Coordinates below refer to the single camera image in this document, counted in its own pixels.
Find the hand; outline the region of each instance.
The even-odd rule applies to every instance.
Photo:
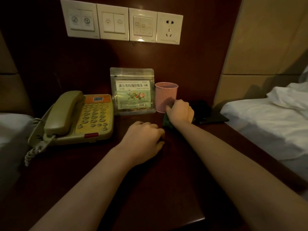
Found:
[[[177,128],[181,122],[191,123],[193,121],[194,111],[188,102],[176,100],[172,108],[166,107],[166,112],[170,122]]]
[[[164,136],[165,131],[156,124],[138,121],[128,128],[117,148],[121,149],[125,157],[129,157],[134,167],[156,156],[165,144],[159,141]]]

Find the beige wall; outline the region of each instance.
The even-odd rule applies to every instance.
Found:
[[[308,0],[243,0],[214,106],[264,98],[308,64]]]
[[[29,97],[0,32],[0,112],[33,116]]]

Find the forearm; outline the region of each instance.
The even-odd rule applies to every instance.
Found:
[[[120,183],[131,169],[112,149],[61,198],[34,230],[96,230]]]
[[[263,167],[193,124],[182,122],[175,126],[251,228],[304,230],[308,227],[307,202]]]

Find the plastic bag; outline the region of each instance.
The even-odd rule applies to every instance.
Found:
[[[156,112],[153,69],[111,67],[110,79],[115,115]]]

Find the perforated cup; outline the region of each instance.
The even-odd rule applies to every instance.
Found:
[[[179,86],[171,82],[158,82],[155,86],[156,111],[165,113],[166,106],[173,104],[176,100],[176,92]]]

